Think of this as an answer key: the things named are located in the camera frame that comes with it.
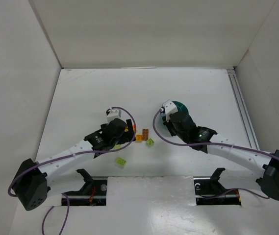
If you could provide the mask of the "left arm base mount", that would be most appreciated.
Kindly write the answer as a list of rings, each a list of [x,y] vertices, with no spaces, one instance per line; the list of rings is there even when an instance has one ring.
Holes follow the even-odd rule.
[[[70,206],[106,206],[107,177],[92,177],[85,169],[76,170],[84,183],[77,190],[65,192]]]

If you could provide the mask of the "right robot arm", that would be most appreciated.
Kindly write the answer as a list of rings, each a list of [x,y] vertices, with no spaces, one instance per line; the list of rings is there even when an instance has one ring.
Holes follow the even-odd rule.
[[[161,118],[171,136],[194,150],[225,158],[255,173],[261,191],[279,201],[279,150],[269,153],[234,145],[215,130],[197,126],[186,112],[162,114]]]

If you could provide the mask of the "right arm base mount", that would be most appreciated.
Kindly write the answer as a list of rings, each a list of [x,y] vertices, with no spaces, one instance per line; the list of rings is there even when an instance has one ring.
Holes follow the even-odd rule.
[[[197,206],[237,205],[241,206],[238,189],[228,191],[219,182],[225,168],[217,168],[211,176],[194,177]]]

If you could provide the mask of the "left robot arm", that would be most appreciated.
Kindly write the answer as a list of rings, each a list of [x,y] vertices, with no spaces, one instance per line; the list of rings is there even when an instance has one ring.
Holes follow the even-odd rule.
[[[83,178],[79,185],[62,180],[61,175],[85,161],[116,152],[115,146],[118,144],[124,148],[129,146],[135,140],[133,125],[133,119],[123,121],[115,118],[64,152],[42,161],[23,161],[9,186],[8,194],[18,198],[26,211],[31,211],[50,196],[68,191],[87,191],[93,179],[83,168],[77,169]]]

